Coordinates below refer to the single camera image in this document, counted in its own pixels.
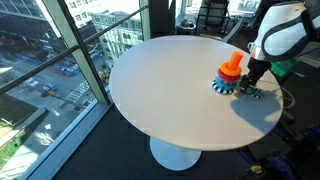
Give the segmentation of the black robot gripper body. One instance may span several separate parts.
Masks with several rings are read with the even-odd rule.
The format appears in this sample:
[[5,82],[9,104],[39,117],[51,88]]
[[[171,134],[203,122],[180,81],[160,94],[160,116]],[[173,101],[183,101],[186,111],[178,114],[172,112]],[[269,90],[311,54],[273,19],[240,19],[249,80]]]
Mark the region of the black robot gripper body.
[[269,61],[260,61],[251,58],[247,65],[249,73],[247,74],[251,84],[255,86],[258,80],[264,75],[264,73],[270,69],[271,63]]

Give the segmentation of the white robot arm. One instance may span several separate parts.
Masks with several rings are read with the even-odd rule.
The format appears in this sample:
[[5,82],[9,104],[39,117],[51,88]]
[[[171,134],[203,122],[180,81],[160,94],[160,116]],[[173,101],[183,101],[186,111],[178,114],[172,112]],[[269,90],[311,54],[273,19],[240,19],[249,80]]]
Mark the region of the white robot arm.
[[298,56],[311,41],[320,41],[320,2],[312,7],[300,1],[272,5],[263,17],[257,38],[248,44],[249,73],[240,81],[240,92],[254,87],[272,62]]

